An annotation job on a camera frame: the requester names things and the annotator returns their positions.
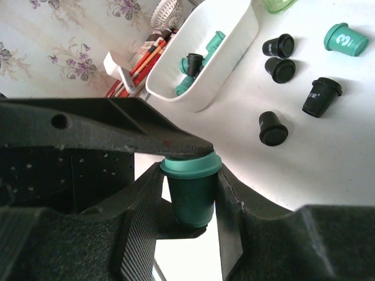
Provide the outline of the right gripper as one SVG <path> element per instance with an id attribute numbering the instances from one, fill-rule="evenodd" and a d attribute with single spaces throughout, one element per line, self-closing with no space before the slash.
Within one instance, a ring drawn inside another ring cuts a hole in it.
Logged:
<path id="1" fill-rule="evenodd" d="M 2 98 L 1 205 L 80 213 L 134 181 L 135 153 L 212 151 L 137 98 Z"/>

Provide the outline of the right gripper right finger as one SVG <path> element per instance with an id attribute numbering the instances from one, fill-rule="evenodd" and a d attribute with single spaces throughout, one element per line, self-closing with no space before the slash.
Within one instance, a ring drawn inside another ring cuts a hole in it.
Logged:
<path id="1" fill-rule="evenodd" d="M 373 207 L 290 211 L 223 168 L 216 218 L 224 280 L 374 279 Z"/>

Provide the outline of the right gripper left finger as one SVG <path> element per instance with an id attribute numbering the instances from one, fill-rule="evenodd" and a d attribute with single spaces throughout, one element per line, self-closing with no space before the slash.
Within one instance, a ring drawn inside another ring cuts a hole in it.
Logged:
<path id="1" fill-rule="evenodd" d="M 1 208 L 1 279 L 149 280 L 162 182 L 155 163 L 79 215 Z"/>

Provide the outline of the white storage basket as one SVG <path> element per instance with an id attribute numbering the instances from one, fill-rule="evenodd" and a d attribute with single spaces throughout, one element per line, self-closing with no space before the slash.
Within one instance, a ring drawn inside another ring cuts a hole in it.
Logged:
<path id="1" fill-rule="evenodd" d="M 195 82 L 182 95 L 175 88 L 185 78 L 180 61 L 189 53 L 208 56 L 217 32 L 225 37 Z M 189 15 L 149 73 L 146 90 L 176 108 L 199 112 L 215 98 L 258 33 L 251 1 L 204 1 Z"/>

